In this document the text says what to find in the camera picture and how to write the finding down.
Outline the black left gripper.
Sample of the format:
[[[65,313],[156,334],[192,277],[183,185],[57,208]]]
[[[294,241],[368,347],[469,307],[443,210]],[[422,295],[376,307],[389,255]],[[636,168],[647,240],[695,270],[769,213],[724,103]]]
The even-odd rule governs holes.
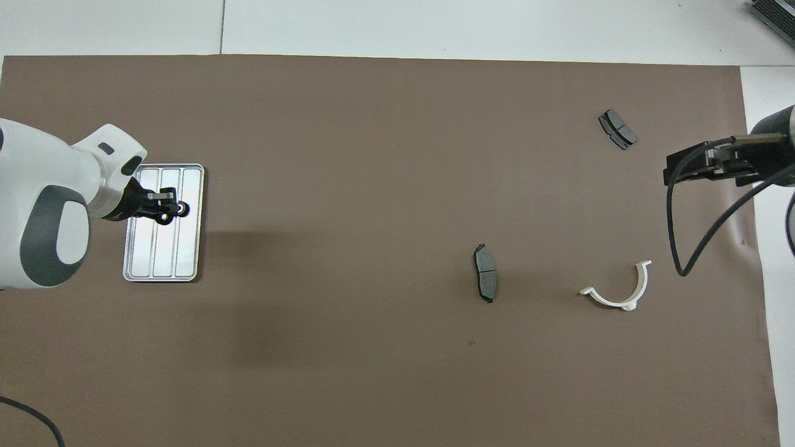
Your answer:
[[[121,221],[136,216],[145,203],[153,203],[148,217],[160,225],[168,225],[177,215],[176,189],[151,191],[133,176],[123,176],[120,182],[105,181],[99,188],[99,218]]]

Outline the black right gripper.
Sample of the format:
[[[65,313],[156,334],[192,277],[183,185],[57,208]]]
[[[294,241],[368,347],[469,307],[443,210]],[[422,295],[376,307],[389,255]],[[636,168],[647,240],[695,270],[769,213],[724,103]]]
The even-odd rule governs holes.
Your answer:
[[[695,180],[732,178],[736,187],[761,181],[790,187],[793,175],[773,176],[793,166],[793,131],[786,127],[753,130],[724,142],[697,144],[665,158],[665,186]]]

